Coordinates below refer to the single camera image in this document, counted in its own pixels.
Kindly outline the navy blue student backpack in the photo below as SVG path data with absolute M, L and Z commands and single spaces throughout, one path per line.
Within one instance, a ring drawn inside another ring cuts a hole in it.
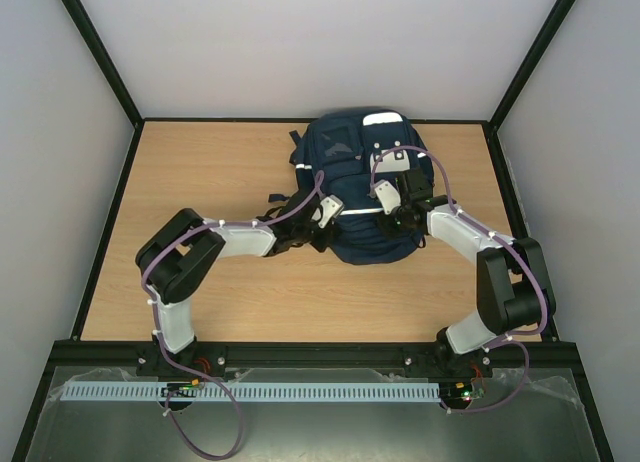
M 387 264 L 425 247 L 426 236 L 386 237 L 377 225 L 382 206 L 370 193 L 371 182 L 394 182 L 410 169 L 420 169 L 427 182 L 434 181 L 425 145 L 404 115 L 385 108 L 345 109 L 312 121 L 303 134 L 292 131 L 290 137 L 295 148 L 289 162 L 298 190 L 290 197 L 270 195 L 277 206 L 264 216 L 276 217 L 284 207 L 302 204 L 322 172 L 322 195 L 335 195 L 344 203 L 344 210 L 333 219 L 338 236 L 327 249 L 341 261 Z

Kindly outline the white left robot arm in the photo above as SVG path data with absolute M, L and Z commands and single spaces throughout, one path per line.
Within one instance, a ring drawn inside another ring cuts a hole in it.
M 177 354 L 195 341 L 191 297 L 214 262 L 237 256 L 273 257 L 306 244 L 323 251 L 343 202 L 334 196 L 315 197 L 275 218 L 226 222 L 180 210 L 135 257 L 141 284 L 154 311 L 154 335 L 167 351 Z

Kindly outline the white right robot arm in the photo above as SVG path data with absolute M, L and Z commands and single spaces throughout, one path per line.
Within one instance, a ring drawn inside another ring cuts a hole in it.
M 524 335 L 524 326 L 546 328 L 551 302 L 548 274 L 540 245 L 496 232 L 469 216 L 449 193 L 435 196 L 418 169 L 400 173 L 394 182 L 378 181 L 371 195 L 381 203 L 380 222 L 396 235 L 416 230 L 437 239 L 475 266 L 475 309 L 437 335 L 436 361 L 445 372 L 460 372 L 471 352 L 489 351 Z

